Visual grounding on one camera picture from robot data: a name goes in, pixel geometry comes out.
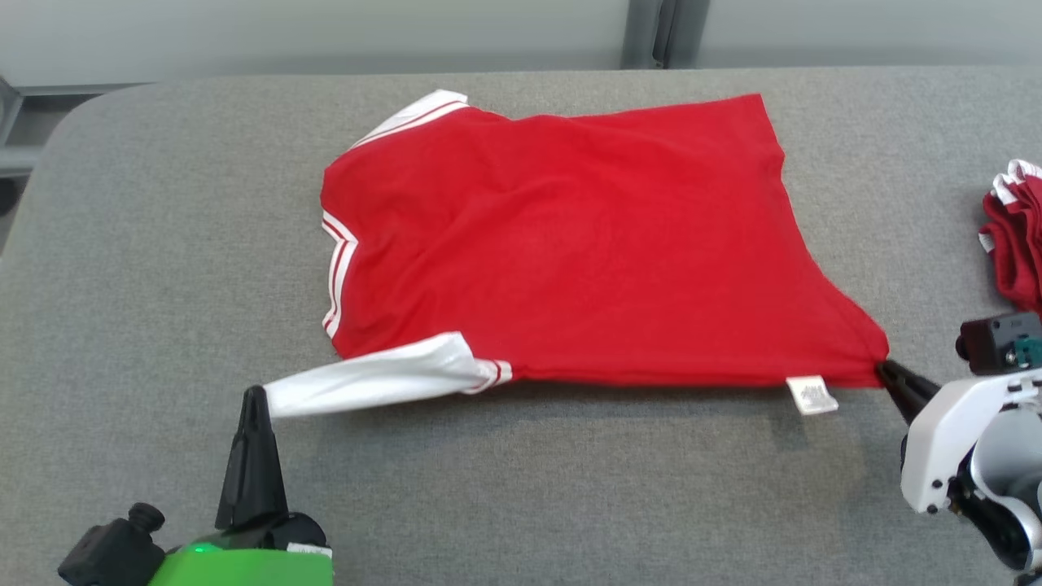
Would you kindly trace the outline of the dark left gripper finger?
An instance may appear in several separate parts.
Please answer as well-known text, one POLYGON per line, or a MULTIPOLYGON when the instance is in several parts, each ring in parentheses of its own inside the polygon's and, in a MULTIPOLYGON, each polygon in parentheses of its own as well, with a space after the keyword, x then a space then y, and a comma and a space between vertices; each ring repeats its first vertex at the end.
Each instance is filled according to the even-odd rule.
POLYGON ((219 531, 245 529, 289 513, 282 463, 263 386, 246 390, 239 410, 218 511, 219 531))

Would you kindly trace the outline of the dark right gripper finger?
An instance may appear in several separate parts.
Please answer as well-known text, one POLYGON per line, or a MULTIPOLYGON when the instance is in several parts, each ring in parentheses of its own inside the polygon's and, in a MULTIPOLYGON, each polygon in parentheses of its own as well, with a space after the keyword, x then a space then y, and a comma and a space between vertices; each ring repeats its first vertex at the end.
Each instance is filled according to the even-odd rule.
POLYGON ((876 374, 892 397, 904 400, 931 400, 941 386, 926 376, 910 370, 897 361, 883 361, 876 365, 876 374))
POLYGON ((904 419, 904 422, 908 424, 908 426, 911 426, 911 423, 916 418, 916 416, 928 404, 928 400, 904 400, 904 398, 892 397, 892 396, 891 400, 893 400, 898 411, 900 411, 902 419, 904 419))

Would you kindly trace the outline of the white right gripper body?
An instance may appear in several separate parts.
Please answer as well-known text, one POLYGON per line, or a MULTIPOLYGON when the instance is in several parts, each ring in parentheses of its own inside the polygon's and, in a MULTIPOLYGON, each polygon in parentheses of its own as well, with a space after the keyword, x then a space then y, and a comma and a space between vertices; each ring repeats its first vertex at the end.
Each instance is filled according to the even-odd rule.
POLYGON ((900 489, 918 513, 944 507, 948 480, 1004 405, 1036 398, 1039 370, 945 383, 908 428, 900 489))

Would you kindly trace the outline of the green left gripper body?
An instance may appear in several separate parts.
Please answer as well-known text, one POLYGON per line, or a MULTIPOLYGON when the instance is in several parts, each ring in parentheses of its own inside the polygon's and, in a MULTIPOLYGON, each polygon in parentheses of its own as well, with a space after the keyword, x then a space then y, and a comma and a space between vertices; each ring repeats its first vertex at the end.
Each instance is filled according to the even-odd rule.
POLYGON ((334 560, 306 514, 271 516, 168 550, 149 585, 332 585, 334 560))

